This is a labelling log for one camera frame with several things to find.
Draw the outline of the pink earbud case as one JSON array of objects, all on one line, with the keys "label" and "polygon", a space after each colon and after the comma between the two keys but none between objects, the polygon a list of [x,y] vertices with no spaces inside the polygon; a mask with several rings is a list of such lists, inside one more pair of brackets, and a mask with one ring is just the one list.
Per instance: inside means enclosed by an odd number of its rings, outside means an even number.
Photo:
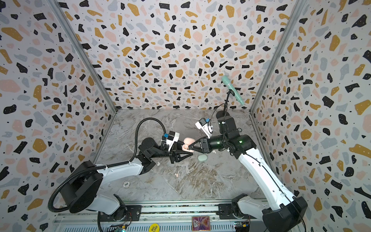
[{"label": "pink earbud case", "polygon": [[193,144],[194,142],[195,142],[196,140],[195,139],[192,139],[192,138],[185,138],[184,140],[183,140],[183,145],[182,145],[182,150],[183,151],[186,151],[186,152],[194,152],[194,150],[191,150],[190,148],[189,148],[189,146],[191,145],[191,144]]}]

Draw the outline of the mint green earbud case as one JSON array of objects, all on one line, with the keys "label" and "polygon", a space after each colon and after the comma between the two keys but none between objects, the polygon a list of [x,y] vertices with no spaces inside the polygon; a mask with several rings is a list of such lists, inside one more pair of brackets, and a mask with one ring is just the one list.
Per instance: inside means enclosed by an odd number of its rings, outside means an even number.
[{"label": "mint green earbud case", "polygon": [[208,159],[207,155],[199,155],[198,156],[198,161],[204,162]]}]

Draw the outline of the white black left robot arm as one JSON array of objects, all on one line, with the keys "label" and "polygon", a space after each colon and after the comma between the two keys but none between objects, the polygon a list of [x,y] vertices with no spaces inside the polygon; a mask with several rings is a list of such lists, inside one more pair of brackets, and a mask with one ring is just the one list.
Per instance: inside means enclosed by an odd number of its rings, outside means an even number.
[{"label": "white black left robot arm", "polygon": [[146,138],[139,145],[139,154],[133,161],[122,164],[96,166],[83,162],[70,176],[60,193],[70,213],[83,210],[99,211],[107,215],[124,214],[126,205],[117,195],[114,198],[99,193],[101,185],[149,172],[156,163],[153,158],[170,158],[171,163],[191,157],[192,152],[183,150],[183,142],[171,142],[172,147],[161,147],[153,138]]}]

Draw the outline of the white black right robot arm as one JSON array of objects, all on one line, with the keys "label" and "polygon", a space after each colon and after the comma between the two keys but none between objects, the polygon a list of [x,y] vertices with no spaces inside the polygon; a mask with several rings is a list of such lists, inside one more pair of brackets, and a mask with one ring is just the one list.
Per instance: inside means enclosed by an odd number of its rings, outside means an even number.
[{"label": "white black right robot arm", "polygon": [[299,224],[304,224],[304,214],[308,207],[303,197],[295,196],[273,173],[254,141],[241,134],[235,120],[228,113],[217,115],[219,135],[211,134],[210,119],[197,122],[206,136],[198,140],[184,139],[184,151],[209,154],[214,150],[227,150],[255,179],[266,201],[256,200],[247,194],[240,194],[231,201],[231,214],[236,218],[252,216],[264,223],[270,232],[288,232]]}]

